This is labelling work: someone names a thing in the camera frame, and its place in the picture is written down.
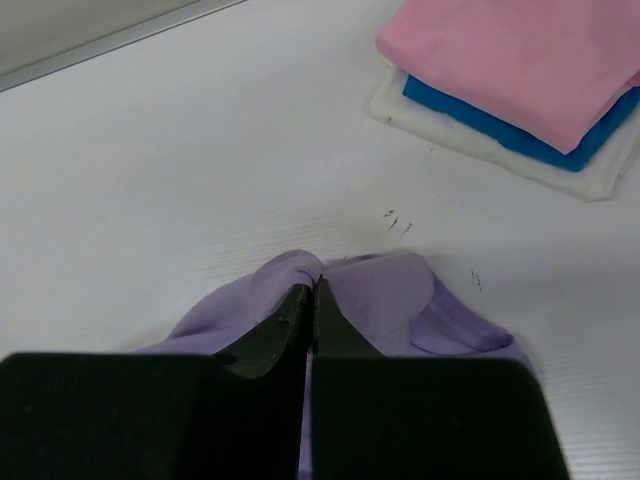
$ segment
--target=white table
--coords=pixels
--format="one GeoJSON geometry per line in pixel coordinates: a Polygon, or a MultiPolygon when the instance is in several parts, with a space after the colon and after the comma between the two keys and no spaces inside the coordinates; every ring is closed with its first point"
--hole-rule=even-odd
{"type": "Polygon", "coordinates": [[[368,118],[399,4],[251,0],[1,94],[0,353],[152,343],[286,249],[412,248],[524,343],[574,478],[639,478],[638,165],[584,204],[368,118]]]}

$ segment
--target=pink cloth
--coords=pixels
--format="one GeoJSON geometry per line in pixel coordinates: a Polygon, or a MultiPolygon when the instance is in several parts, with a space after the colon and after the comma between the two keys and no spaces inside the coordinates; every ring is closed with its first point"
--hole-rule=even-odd
{"type": "Polygon", "coordinates": [[[640,85],[640,0],[406,0],[376,45],[427,85],[569,153],[640,85]]]}

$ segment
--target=purple cloth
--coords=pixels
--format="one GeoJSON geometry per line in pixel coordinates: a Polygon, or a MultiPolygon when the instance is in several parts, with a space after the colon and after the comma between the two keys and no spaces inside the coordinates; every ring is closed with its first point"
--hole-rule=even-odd
{"type": "MultiPolygon", "coordinates": [[[[212,355],[273,313],[295,284],[329,280],[342,314],[387,356],[505,358],[527,356],[513,336],[465,307],[416,254],[368,255],[323,266],[311,253],[277,256],[253,275],[225,285],[198,302],[167,340],[142,353],[212,355]]],[[[307,377],[300,478],[311,478],[311,355],[307,377]]]]}

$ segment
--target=folded blue cloth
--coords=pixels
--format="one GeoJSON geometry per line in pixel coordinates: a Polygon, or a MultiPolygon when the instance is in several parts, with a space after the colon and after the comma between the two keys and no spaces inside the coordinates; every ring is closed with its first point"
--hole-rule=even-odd
{"type": "Polygon", "coordinates": [[[457,121],[490,136],[502,146],[542,162],[572,172],[582,170],[611,134],[626,120],[640,102],[640,87],[632,88],[611,107],[598,123],[582,138],[575,150],[563,155],[524,130],[462,100],[442,93],[409,75],[402,92],[405,97],[437,112],[446,113],[457,121]]]}

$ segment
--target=folded shirt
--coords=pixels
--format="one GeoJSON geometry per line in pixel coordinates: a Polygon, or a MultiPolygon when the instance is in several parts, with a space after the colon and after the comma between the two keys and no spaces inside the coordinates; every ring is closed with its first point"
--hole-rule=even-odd
{"type": "MultiPolygon", "coordinates": [[[[406,253],[356,257],[326,268],[309,252],[284,253],[205,297],[166,341],[140,352],[212,355],[273,313],[293,285],[313,286],[321,275],[344,317],[385,355],[503,358],[531,369],[513,336],[465,307],[422,256],[406,253]]],[[[312,478],[310,365],[299,462],[305,479],[312,478]]]]}
{"type": "Polygon", "coordinates": [[[406,0],[376,45],[427,85],[566,154],[640,85],[640,2],[406,0]]]}
{"type": "MultiPolygon", "coordinates": [[[[402,94],[406,83],[406,72],[396,66],[385,68],[382,81],[369,103],[371,116],[386,125],[393,125],[454,152],[494,163],[585,202],[613,198],[618,179],[640,157],[640,108],[636,108],[620,125],[586,168],[568,172],[507,150],[494,139],[449,115],[409,100],[402,94]]],[[[450,161],[464,162],[465,159],[451,158],[450,161]]]]}
{"type": "Polygon", "coordinates": [[[497,140],[502,146],[572,172],[581,170],[631,114],[640,101],[640,88],[632,88],[582,138],[578,147],[563,154],[524,130],[514,127],[462,100],[440,92],[409,75],[403,95],[436,112],[446,113],[461,123],[497,140]]]}

